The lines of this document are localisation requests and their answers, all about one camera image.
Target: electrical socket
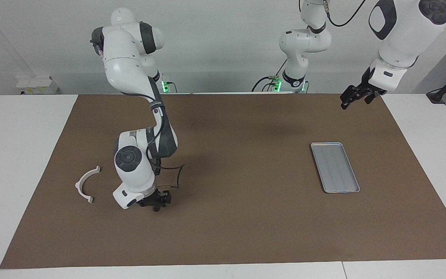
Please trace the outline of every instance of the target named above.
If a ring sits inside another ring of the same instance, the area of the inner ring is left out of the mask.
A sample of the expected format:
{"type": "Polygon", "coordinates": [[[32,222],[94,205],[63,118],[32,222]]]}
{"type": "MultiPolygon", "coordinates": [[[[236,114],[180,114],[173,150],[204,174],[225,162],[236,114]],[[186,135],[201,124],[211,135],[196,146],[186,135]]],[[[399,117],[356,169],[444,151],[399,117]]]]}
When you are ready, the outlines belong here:
{"type": "Polygon", "coordinates": [[[17,78],[19,94],[56,94],[58,85],[50,76],[17,78]]]}
{"type": "Polygon", "coordinates": [[[168,76],[161,73],[160,79],[158,79],[156,85],[161,93],[170,93],[170,85],[166,84],[168,81],[168,76]]]}

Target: robotic arm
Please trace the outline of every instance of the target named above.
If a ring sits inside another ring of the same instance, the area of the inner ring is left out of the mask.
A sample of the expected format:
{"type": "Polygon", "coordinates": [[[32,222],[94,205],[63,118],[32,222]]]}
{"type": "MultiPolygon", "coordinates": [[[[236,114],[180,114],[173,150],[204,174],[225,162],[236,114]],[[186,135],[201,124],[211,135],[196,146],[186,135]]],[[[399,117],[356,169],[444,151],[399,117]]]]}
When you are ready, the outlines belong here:
{"type": "Polygon", "coordinates": [[[287,31],[280,37],[280,49],[287,55],[284,70],[280,73],[281,91],[299,92],[309,66],[305,53],[322,52],[331,45],[323,0],[304,0],[300,17],[307,28],[287,31]]]}
{"type": "Polygon", "coordinates": [[[115,10],[111,24],[94,30],[91,40],[96,53],[103,58],[108,82],[126,95],[149,101],[156,120],[154,127],[120,134],[114,163],[122,184],[113,196],[123,209],[138,203],[142,207],[152,205],[158,211],[171,202],[169,191],[160,193],[156,188],[161,158],[170,157],[178,146],[156,86],[159,71],[149,56],[163,47],[165,39],[159,29],[136,22],[128,9],[115,10]]]}
{"type": "Polygon", "coordinates": [[[350,85],[341,95],[344,110],[363,97],[370,104],[397,88],[407,69],[445,29],[446,0],[379,0],[369,26],[383,44],[361,84],[350,85]]]}

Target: silver tray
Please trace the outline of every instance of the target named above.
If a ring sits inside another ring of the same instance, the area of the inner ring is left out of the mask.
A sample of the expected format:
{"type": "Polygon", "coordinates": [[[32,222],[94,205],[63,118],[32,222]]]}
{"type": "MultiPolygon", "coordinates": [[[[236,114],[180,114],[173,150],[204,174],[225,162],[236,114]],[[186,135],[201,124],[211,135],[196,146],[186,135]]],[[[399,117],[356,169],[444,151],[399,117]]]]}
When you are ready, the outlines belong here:
{"type": "Polygon", "coordinates": [[[354,171],[341,143],[311,143],[322,188],[326,193],[360,191],[354,171]]]}

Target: brown table mat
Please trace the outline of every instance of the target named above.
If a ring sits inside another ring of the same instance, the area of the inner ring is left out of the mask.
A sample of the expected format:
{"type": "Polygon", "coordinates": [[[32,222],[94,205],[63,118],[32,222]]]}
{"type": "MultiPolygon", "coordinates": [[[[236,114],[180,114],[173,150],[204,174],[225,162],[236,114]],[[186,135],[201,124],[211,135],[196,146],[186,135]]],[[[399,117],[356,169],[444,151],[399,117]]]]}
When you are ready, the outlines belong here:
{"type": "Polygon", "coordinates": [[[113,143],[154,124],[147,101],[81,95],[0,268],[446,258],[446,209],[381,99],[163,98],[179,138],[163,165],[186,164],[172,204],[122,210],[112,196],[113,143]],[[315,141],[343,143],[359,193],[322,191],[315,141]],[[96,165],[89,204],[74,184],[96,165]]]}

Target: green indicator light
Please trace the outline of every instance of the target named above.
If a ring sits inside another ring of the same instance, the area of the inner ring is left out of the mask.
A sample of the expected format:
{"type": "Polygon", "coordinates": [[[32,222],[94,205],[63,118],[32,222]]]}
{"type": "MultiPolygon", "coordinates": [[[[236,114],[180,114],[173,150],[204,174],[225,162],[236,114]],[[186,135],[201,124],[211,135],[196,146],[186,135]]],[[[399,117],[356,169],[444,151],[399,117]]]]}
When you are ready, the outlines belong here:
{"type": "Polygon", "coordinates": [[[276,82],[277,82],[277,84],[274,85],[274,91],[275,92],[280,92],[281,80],[277,79],[276,82]]]}
{"type": "Polygon", "coordinates": [[[161,81],[161,84],[163,85],[163,92],[169,92],[170,91],[170,87],[168,86],[168,84],[165,83],[165,81],[161,81]]]}

